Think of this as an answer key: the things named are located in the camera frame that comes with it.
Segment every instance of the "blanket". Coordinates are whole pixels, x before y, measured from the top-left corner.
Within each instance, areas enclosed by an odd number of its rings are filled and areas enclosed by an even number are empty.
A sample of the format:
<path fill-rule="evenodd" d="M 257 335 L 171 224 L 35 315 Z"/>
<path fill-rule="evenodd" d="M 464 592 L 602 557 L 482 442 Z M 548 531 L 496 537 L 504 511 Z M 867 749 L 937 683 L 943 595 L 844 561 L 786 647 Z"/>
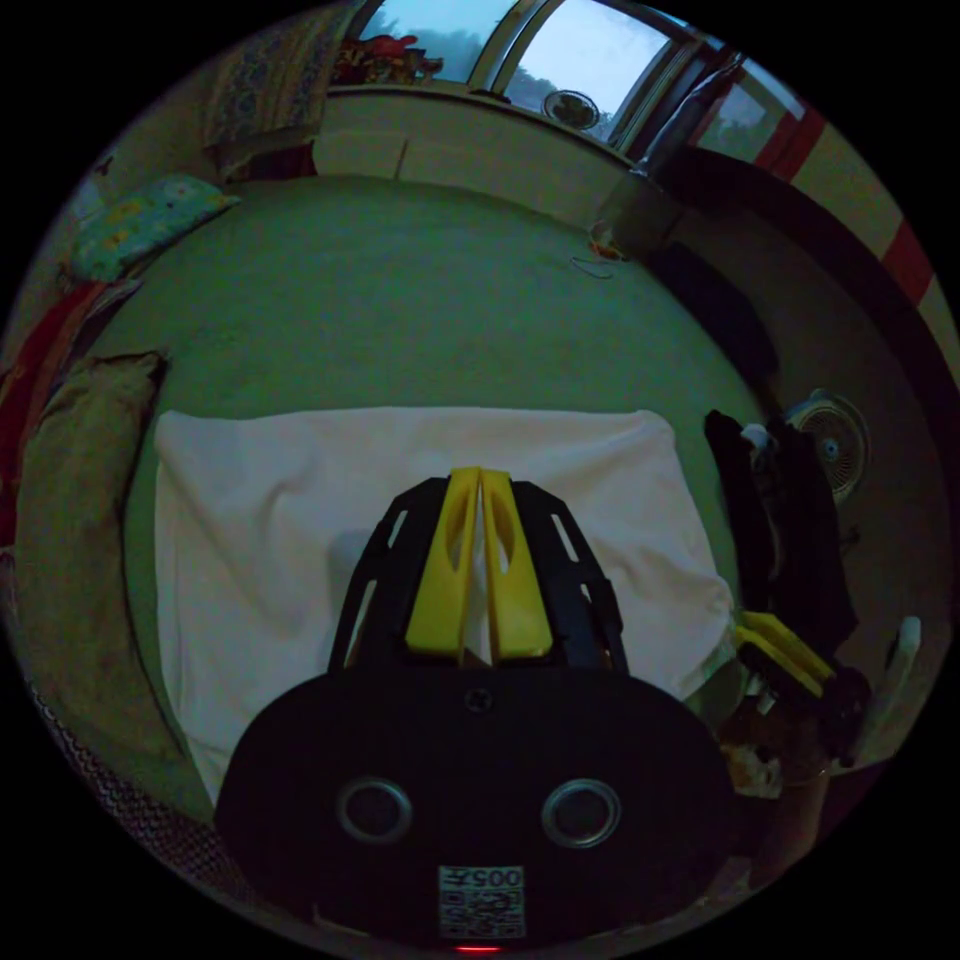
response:
<path fill-rule="evenodd" d="M 155 446 L 163 679 L 214 802 L 257 713 L 325 671 L 351 574 L 393 497 L 454 466 L 506 470 L 566 501 L 613 583 L 634 676 L 685 698 L 726 646 L 731 593 L 656 414 L 168 412 Z M 478 597 L 484 579 L 478 549 Z M 488 660 L 486 604 L 472 606 L 466 644 Z"/>

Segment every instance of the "green bedsheet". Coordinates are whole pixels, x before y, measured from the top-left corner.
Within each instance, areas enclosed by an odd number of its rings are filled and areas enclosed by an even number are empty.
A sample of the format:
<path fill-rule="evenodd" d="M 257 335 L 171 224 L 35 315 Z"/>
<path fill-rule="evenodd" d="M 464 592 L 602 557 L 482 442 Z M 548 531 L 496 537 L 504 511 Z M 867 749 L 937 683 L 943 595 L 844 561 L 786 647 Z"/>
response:
<path fill-rule="evenodd" d="M 760 415 L 698 324 L 635 264 L 598 280 L 584 234 L 463 191 L 362 178 L 250 184 L 244 202 L 154 263 L 97 341 L 101 356 L 165 350 L 158 415 L 247 418 L 311 408 L 467 405 L 656 411 L 673 426 L 717 568 L 734 545 L 703 438 L 712 407 Z M 157 643 L 153 426 L 127 505 L 130 605 L 173 723 Z M 692 701 L 714 721 L 739 691 L 726 668 Z M 189 760 L 104 750 L 119 772 L 209 819 Z"/>

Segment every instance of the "yellow object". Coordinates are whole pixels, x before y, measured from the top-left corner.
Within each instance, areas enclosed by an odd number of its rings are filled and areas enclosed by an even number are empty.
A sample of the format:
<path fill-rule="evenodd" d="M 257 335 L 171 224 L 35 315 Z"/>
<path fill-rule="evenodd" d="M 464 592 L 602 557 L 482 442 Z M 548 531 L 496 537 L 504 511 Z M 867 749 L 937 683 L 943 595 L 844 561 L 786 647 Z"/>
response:
<path fill-rule="evenodd" d="M 480 484 L 493 665 L 501 660 L 545 656 L 553 646 L 553 636 L 510 475 L 481 470 Z"/>
<path fill-rule="evenodd" d="M 766 657 L 803 684 L 815 697 L 833 669 L 772 613 L 743 612 L 744 626 L 736 629 L 736 645 L 753 644 Z"/>
<path fill-rule="evenodd" d="M 446 657 L 458 664 L 463 659 L 479 486 L 479 467 L 450 472 L 407 626 L 407 649 L 412 653 Z"/>

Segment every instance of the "striped curtain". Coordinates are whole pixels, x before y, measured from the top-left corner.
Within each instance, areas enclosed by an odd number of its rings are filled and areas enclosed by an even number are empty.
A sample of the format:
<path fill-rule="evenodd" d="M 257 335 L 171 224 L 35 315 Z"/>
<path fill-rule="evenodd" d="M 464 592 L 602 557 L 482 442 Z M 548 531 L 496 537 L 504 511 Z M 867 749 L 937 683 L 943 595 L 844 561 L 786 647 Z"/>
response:
<path fill-rule="evenodd" d="M 225 53 L 204 113 L 221 175 L 316 136 L 340 44 L 363 0 L 339 0 L 269 27 Z"/>

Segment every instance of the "red cloth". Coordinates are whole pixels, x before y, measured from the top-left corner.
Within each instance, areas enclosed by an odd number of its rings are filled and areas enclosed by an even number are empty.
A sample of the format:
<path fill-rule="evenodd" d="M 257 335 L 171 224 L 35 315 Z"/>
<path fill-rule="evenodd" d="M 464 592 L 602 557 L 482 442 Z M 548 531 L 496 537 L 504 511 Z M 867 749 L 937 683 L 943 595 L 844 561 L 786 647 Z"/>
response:
<path fill-rule="evenodd" d="M 40 422 L 50 388 L 104 283 L 83 283 L 47 311 L 27 337 L 0 386 L 0 547 L 17 532 L 23 452 Z"/>

